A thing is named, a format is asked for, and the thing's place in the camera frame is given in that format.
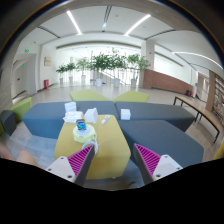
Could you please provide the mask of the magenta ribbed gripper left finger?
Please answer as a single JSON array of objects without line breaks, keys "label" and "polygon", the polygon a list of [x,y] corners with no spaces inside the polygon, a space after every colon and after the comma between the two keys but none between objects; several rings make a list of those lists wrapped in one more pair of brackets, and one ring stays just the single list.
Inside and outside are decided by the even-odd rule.
[{"label": "magenta ribbed gripper left finger", "polygon": [[76,185],[83,186],[94,155],[95,147],[89,145],[68,157],[58,157],[47,168],[47,171]]}]

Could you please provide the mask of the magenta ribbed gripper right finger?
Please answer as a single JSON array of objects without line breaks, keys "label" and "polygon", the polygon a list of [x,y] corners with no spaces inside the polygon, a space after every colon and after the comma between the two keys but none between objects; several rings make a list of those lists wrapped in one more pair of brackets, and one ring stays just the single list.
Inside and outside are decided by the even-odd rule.
[{"label": "magenta ribbed gripper right finger", "polygon": [[133,154],[145,185],[182,169],[169,155],[159,155],[137,143],[134,144]]}]

